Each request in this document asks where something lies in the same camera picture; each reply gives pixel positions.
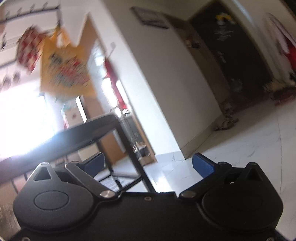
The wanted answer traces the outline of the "black metal shoe rack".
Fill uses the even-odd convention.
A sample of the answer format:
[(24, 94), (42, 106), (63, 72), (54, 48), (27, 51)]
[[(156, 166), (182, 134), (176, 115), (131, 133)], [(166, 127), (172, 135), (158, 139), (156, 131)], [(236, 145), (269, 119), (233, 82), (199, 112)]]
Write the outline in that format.
[(60, 132), (29, 153), (1, 161), (1, 184), (30, 170), (34, 170), (42, 162), (53, 162), (91, 144), (97, 144), (105, 159), (108, 160), (107, 152), (101, 144), (101, 139), (113, 131), (118, 132), (120, 140), (139, 174), (138, 178), (130, 186), (124, 187), (123, 190), (128, 190), (137, 181), (142, 181), (149, 192), (155, 192), (156, 190), (142, 168), (118, 118), (114, 114), (102, 115), (99, 118), (87, 121), (85, 124)]

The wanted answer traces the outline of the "slippers near dark doorway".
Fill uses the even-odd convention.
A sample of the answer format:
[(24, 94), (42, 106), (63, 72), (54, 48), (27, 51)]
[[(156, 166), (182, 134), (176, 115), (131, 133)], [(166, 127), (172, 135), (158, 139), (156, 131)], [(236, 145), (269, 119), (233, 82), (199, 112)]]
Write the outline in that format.
[(215, 131), (228, 130), (239, 122), (239, 118), (233, 115), (233, 106), (230, 102), (224, 102), (221, 107), (223, 115), (216, 121)]

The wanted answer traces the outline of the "yellow hanging bag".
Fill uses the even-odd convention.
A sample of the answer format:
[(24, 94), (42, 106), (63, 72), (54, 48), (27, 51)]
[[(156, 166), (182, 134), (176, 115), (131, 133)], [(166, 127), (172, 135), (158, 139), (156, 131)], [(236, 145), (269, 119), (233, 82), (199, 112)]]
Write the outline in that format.
[(96, 97), (83, 47), (73, 46), (60, 26), (44, 39), (40, 90), (64, 99)]

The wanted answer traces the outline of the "red white hanging bag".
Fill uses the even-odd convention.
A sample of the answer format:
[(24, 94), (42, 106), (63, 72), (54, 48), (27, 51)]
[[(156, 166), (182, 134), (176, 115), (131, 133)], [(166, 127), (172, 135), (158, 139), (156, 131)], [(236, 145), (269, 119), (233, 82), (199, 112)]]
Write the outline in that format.
[(33, 72), (42, 54), (45, 37), (45, 33), (32, 26), (27, 28), (18, 40), (16, 61), (29, 73)]

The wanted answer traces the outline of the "clothes pile on chair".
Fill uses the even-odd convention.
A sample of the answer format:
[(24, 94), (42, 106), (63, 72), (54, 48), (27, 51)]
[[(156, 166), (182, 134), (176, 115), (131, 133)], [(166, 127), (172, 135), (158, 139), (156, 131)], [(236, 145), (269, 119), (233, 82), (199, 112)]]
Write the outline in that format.
[(282, 78), (290, 81), (295, 75), (295, 37), (271, 13), (264, 14), (264, 25), (276, 67)]

